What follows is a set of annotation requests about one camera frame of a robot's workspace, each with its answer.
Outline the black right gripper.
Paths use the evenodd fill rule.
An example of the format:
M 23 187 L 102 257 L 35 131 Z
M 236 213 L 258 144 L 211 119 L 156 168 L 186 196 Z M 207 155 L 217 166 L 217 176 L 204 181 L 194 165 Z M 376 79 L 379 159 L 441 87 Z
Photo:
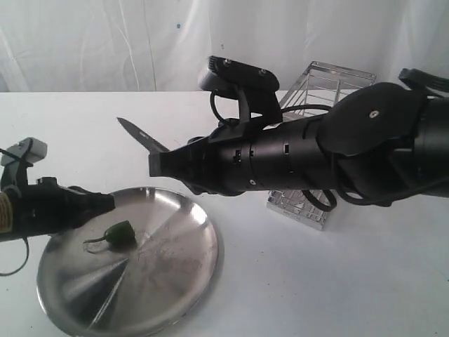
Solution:
M 195 195 L 235 197 L 253 189 L 253 127 L 221 125 L 175 150 L 151 153 L 151 177 L 187 178 Z

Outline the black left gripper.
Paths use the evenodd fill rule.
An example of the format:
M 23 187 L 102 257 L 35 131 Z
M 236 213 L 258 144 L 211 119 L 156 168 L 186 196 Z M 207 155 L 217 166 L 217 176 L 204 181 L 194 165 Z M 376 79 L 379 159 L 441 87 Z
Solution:
M 13 227 L 16 237 L 57 234 L 85 225 L 115 209 L 111 194 L 91 192 L 79 186 L 63 187 L 54 177 L 12 192 Z

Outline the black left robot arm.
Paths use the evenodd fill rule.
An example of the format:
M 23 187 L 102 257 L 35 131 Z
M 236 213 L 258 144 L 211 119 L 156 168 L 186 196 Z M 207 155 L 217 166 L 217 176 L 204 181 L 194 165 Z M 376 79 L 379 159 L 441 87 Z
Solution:
M 63 187 L 54 177 L 40 178 L 35 185 L 10 185 L 1 191 L 1 241 L 76 229 L 114 209 L 112 194 Z

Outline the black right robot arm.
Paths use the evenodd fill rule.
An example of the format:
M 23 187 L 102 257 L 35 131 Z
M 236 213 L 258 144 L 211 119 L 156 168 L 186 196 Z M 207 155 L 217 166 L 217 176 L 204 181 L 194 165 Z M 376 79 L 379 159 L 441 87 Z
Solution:
M 448 196 L 448 99 L 380 83 L 325 114 L 284 121 L 273 93 L 257 99 L 272 119 L 242 114 L 176 150 L 152 152 L 149 174 L 194 194 L 333 190 L 345 201 L 390 206 L 417 194 Z

